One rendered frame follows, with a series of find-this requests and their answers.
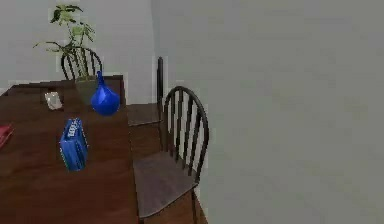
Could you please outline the red book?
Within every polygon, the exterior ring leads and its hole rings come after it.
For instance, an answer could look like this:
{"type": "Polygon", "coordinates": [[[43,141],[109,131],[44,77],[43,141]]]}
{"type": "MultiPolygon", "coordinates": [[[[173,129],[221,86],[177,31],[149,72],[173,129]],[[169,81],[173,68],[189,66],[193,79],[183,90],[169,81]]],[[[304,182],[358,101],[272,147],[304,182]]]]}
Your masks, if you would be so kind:
{"type": "Polygon", "coordinates": [[[13,131],[14,128],[11,124],[0,126],[0,149],[7,143],[13,131]]]}

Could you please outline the green house plant in pot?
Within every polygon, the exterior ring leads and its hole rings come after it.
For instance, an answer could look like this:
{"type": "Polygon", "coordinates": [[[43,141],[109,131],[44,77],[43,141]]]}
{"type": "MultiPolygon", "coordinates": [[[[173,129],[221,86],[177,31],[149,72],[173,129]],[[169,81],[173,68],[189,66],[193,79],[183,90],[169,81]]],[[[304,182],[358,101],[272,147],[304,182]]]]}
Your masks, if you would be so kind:
{"type": "MultiPolygon", "coordinates": [[[[75,4],[57,4],[53,10],[52,17],[49,22],[63,27],[68,33],[68,39],[59,41],[41,41],[37,42],[34,47],[44,45],[48,52],[59,54],[60,58],[63,52],[74,47],[87,47],[89,42],[94,41],[94,28],[81,18],[83,9],[75,4]]],[[[79,94],[79,97],[86,105],[91,104],[91,98],[97,88],[97,77],[92,80],[69,80],[79,94]]]]}

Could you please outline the blue vase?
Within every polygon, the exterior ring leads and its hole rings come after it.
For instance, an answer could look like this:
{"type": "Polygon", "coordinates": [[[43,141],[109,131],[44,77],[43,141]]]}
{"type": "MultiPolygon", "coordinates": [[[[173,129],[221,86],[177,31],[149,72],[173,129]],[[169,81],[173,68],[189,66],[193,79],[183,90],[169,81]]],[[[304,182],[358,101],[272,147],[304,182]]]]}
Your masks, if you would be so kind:
{"type": "Polygon", "coordinates": [[[92,95],[91,105],[102,116],[112,116],[120,107],[120,96],[106,85],[101,70],[97,72],[97,88],[92,95]]]}

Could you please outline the small white cup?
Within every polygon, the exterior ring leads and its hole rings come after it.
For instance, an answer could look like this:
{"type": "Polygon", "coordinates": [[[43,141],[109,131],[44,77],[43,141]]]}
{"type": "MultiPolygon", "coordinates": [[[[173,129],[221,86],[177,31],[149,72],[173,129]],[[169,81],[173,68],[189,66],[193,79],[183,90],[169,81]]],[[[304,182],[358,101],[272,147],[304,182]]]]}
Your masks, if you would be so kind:
{"type": "Polygon", "coordinates": [[[49,109],[58,110],[63,107],[60,96],[57,92],[48,92],[45,93],[44,96],[49,109]]]}

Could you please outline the dark spindle-back chair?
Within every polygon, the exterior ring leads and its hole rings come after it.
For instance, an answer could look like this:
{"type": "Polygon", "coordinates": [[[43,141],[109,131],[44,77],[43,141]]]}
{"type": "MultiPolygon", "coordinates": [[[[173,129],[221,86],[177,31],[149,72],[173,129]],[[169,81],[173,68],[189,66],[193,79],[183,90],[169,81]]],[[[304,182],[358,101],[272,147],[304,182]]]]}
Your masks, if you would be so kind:
{"type": "Polygon", "coordinates": [[[206,110],[193,90],[172,88],[160,115],[160,151],[133,161],[138,224],[186,194],[196,200],[210,140],[206,110]]]}
{"type": "Polygon", "coordinates": [[[66,80],[92,80],[103,70],[100,57],[87,47],[74,47],[63,52],[60,65],[66,80]]]}
{"type": "Polygon", "coordinates": [[[157,59],[156,102],[150,104],[128,105],[128,125],[131,127],[153,125],[162,134],[162,115],[164,98],[164,59],[157,59]]]}

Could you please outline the blue box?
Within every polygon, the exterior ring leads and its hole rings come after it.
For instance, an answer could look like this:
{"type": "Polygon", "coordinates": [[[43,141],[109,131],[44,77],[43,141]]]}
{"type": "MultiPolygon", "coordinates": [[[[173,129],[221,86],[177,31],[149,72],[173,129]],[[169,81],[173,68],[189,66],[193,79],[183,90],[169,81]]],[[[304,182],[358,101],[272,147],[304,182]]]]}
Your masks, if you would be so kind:
{"type": "Polygon", "coordinates": [[[85,168],[88,143],[80,118],[67,120],[59,146],[61,157],[69,171],[80,171],[85,168]]]}

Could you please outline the dark brown wooden table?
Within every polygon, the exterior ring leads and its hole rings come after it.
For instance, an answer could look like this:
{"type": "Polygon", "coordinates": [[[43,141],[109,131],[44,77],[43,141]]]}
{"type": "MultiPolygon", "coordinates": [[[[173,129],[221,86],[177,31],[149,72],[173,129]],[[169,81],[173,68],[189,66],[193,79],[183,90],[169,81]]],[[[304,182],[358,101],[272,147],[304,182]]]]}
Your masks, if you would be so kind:
{"type": "Polygon", "coordinates": [[[126,108],[101,116],[71,81],[19,84],[0,96],[4,124],[14,132],[0,149],[0,224],[138,224],[126,108]],[[48,92],[61,109],[48,108],[48,92]],[[82,120],[89,145],[76,172],[59,149],[70,118],[82,120]]]}

